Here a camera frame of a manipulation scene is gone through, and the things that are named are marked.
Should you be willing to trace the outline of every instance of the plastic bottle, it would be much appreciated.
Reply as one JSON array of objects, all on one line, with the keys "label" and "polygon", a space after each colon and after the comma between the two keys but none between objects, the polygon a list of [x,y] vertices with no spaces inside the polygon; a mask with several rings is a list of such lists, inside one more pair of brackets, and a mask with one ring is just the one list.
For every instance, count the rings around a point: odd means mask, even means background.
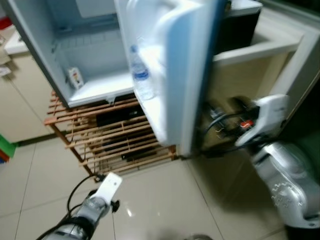
[{"label": "plastic bottle", "polygon": [[130,48],[131,69],[133,74],[134,86],[139,98],[142,101],[152,99],[155,96],[149,71],[138,55],[136,45]]}]

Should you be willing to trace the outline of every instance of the open fridge door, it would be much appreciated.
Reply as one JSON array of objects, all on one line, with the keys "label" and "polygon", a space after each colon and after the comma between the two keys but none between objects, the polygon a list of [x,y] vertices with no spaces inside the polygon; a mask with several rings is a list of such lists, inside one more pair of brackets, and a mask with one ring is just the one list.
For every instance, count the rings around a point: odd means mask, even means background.
[{"label": "open fridge door", "polygon": [[180,145],[187,154],[225,1],[115,0],[115,6],[128,64],[137,46],[153,86],[153,98],[143,100],[136,87],[135,95],[160,144]]}]

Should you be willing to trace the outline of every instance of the wooden rack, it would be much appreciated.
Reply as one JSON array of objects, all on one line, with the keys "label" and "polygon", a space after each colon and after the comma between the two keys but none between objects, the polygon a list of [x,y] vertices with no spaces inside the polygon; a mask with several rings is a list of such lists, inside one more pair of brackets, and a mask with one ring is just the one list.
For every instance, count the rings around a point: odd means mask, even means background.
[{"label": "wooden rack", "polygon": [[[65,143],[79,161],[79,165],[94,173],[120,173],[140,166],[176,158],[176,146],[160,146],[146,116],[137,116],[102,126],[97,116],[138,106],[134,94],[113,104],[97,104],[66,108],[52,92],[48,118],[44,124]],[[62,132],[58,124],[67,123]]]}]

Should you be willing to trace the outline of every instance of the red object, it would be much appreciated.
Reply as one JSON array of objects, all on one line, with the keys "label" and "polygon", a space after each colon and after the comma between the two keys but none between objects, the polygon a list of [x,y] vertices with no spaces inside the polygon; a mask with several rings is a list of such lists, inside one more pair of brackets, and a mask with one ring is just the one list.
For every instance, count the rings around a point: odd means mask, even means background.
[{"label": "red object", "polygon": [[253,125],[254,125],[254,122],[251,120],[243,121],[242,123],[240,123],[240,126],[243,129],[248,129],[248,128],[252,127]]},{"label": "red object", "polygon": [[0,19],[0,30],[6,29],[11,25],[12,25],[12,22],[10,18],[8,18],[7,16]]},{"label": "red object", "polygon": [[2,158],[5,162],[9,162],[10,157],[5,154],[1,149],[0,149],[0,158]]}]

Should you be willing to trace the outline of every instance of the tiled floor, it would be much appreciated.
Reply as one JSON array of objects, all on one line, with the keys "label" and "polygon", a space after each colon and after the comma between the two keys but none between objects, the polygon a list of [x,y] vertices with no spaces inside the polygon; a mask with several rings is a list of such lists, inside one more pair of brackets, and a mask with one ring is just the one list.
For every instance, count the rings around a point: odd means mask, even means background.
[{"label": "tiled floor", "polygon": [[[209,177],[195,161],[179,160],[124,175],[115,198],[120,209],[100,221],[92,239],[182,240],[202,233],[214,240],[285,240],[263,184],[252,182],[252,169],[232,158],[225,160],[228,167],[218,161],[206,165],[213,169]],[[226,179],[228,173],[241,181]],[[34,240],[52,227],[65,214],[70,191],[85,176],[58,138],[17,148],[14,158],[0,165],[0,239]],[[244,190],[233,191],[239,187],[235,182]],[[84,184],[74,204],[94,187],[90,181]],[[257,197],[261,188],[265,194]],[[228,194],[218,197],[222,192]]]}]

